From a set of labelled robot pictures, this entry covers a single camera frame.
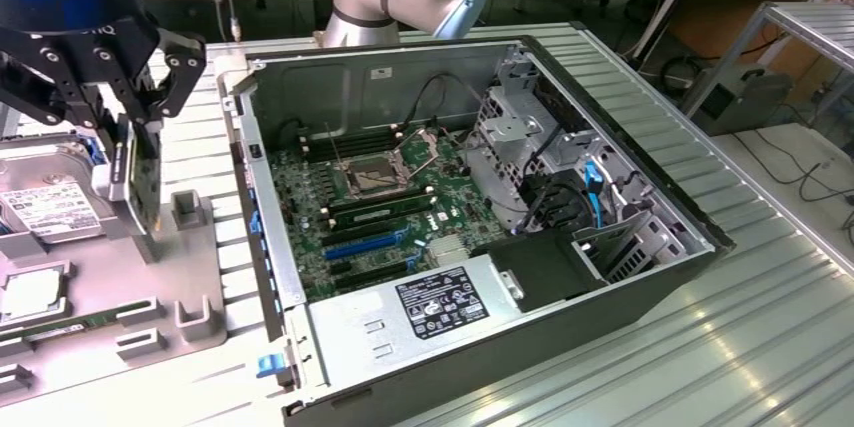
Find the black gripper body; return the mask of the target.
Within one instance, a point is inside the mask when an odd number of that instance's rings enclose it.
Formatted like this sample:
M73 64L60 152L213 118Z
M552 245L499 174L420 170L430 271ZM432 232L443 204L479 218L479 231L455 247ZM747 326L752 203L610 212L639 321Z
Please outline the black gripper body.
M36 36L72 52L84 82L108 80L95 66L96 45L111 49L136 78L159 43L141 0L1 0L1 51L32 67L44 62Z

